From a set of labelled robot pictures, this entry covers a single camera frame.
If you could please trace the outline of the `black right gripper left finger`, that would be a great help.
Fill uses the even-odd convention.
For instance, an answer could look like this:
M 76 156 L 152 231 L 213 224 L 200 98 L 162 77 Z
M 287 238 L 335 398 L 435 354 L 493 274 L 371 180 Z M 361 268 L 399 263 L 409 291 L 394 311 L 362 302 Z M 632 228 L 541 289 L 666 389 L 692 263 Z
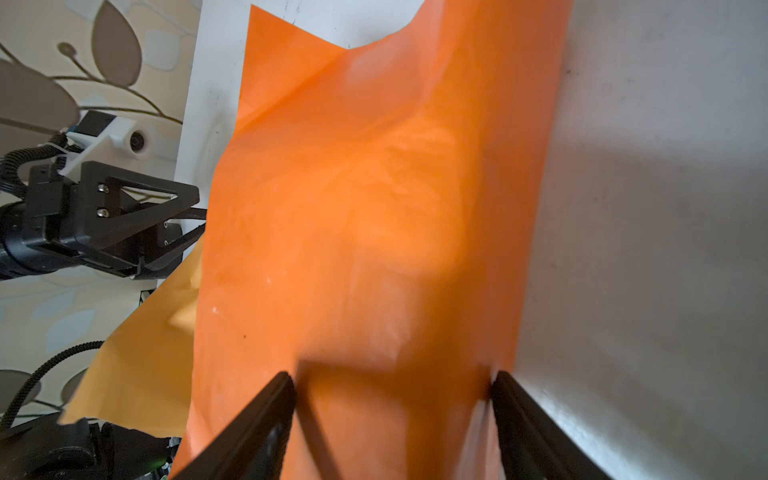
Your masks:
M 281 475 L 297 394 L 281 371 L 177 479 L 271 480 Z

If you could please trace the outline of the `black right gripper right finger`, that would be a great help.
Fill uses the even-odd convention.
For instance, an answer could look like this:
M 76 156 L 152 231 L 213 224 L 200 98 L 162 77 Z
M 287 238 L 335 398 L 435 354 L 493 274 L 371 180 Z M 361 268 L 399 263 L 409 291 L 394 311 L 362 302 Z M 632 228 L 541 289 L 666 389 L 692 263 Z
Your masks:
M 607 479 L 576 443 L 506 371 L 490 387 L 507 479 Z

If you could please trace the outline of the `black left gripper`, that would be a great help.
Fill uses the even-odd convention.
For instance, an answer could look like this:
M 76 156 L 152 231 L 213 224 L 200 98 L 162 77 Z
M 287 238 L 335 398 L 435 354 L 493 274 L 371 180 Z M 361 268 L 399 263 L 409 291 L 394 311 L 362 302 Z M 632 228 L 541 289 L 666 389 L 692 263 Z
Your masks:
M 26 197 L 1 208 L 1 278 L 89 267 L 135 280 L 168 277 L 205 231 L 197 187 L 86 162 L 73 182 L 31 171 Z

